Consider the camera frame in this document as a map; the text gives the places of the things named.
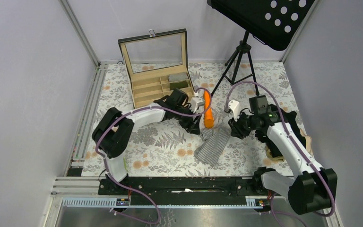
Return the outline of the grey striped underwear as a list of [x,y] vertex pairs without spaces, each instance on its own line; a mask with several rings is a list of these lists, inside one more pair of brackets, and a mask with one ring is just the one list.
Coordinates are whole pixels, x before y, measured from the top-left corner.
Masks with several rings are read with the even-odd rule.
[[231,137],[231,129],[226,127],[203,129],[200,137],[204,142],[194,151],[194,157],[204,164],[215,166]]

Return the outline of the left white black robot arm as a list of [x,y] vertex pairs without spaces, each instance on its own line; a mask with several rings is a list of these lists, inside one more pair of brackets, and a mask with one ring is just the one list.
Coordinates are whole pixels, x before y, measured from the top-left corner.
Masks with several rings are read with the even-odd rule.
[[189,97],[177,88],[171,94],[129,112],[122,112],[115,107],[108,109],[94,129],[92,140],[111,178],[110,189],[116,194],[123,194],[127,190],[124,152],[134,131],[152,123],[176,119],[186,132],[199,135],[198,109],[204,104],[203,98]]

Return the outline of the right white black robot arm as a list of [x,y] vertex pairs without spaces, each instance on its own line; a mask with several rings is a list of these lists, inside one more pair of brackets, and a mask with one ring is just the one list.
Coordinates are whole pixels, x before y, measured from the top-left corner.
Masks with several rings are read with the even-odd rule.
[[255,132],[270,151],[275,150],[290,166],[293,178],[273,168],[260,167],[254,172],[252,188],[263,195],[269,190],[288,199],[299,215],[316,212],[335,205],[337,174],[325,169],[298,139],[298,127],[291,126],[296,113],[286,113],[279,106],[269,104],[266,96],[249,99],[251,114],[246,114],[238,101],[231,100],[226,109],[233,113],[228,121],[231,135],[244,139]]

